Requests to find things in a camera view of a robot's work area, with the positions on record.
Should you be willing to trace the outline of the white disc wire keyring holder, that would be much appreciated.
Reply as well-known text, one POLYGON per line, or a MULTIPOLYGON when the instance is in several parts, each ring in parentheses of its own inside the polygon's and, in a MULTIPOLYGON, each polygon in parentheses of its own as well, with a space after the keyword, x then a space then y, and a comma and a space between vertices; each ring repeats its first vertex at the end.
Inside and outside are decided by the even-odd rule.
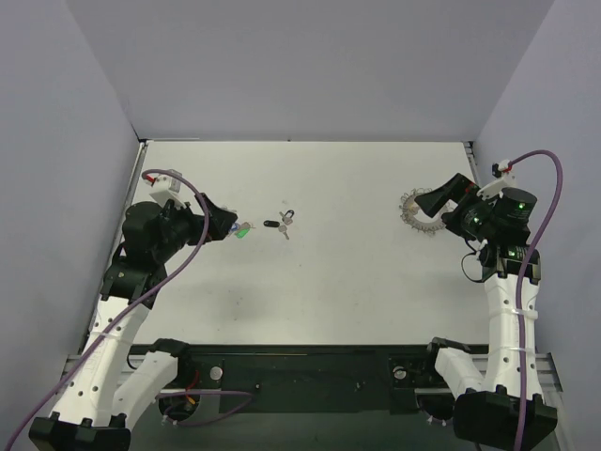
POLYGON ((419 205, 416 203, 416 198, 421 194, 427 194, 432 191, 431 188, 414 188, 409 192, 405 192, 400 198, 400 218, 410 226, 413 230, 423 232, 425 235, 433 237, 438 231, 445 229, 445 224, 442 222, 440 215, 448 212, 447 205, 432 218, 425 215, 419 205))

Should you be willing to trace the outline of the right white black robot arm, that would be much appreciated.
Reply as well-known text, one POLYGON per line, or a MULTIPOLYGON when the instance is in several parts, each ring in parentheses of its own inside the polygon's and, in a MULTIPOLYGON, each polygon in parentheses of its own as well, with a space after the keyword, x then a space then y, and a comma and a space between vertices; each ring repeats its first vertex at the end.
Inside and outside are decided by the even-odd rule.
POLYGON ((488 305, 488 353, 480 371, 468 346, 435 339, 419 363, 422 378, 445 382, 455 401, 453 423, 459 439, 503 450, 531 450, 558 423, 545 402, 536 363, 534 326, 542 279, 540 255, 528 243, 534 194, 502 182, 480 188, 461 174, 436 190, 416 194, 428 217, 465 241, 482 268, 478 283, 488 305))

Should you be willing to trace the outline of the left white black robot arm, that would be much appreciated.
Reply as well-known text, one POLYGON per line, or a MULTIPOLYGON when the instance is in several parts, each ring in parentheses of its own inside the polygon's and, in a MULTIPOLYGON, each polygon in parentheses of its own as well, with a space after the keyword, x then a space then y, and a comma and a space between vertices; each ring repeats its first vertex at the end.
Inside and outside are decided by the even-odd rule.
POLYGON ((172 194, 126 210, 123 241, 103 277, 84 353, 60 383, 51 414, 35 418, 29 429, 37 449, 126 450, 135 423, 162 389, 198 383, 189 344, 169 338, 156 340, 125 383, 118 382, 133 339, 173 278, 167 261, 185 246, 224 240, 238 220, 205 194, 196 199, 202 214, 172 194))

